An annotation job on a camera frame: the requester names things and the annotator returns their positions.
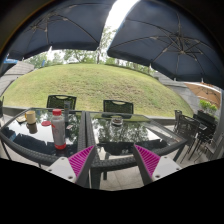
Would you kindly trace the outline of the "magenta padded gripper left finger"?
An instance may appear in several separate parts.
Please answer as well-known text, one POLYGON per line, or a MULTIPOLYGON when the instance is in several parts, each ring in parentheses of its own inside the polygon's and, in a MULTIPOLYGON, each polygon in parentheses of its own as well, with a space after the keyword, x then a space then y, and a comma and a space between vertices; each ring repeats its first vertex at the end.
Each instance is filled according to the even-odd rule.
POLYGON ((86 185, 89 169, 95 154, 95 146, 89 146, 78 151, 69 158, 60 157, 47 168, 47 171, 84 187, 86 185))

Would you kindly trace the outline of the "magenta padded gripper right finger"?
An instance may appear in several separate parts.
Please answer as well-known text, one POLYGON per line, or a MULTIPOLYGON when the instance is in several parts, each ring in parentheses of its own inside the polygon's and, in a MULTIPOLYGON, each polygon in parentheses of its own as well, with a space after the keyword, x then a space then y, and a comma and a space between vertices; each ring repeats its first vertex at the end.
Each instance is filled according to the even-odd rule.
POLYGON ((133 155, 144 185, 181 170, 181 167, 169 157, 159 156, 139 145, 134 145, 133 155))

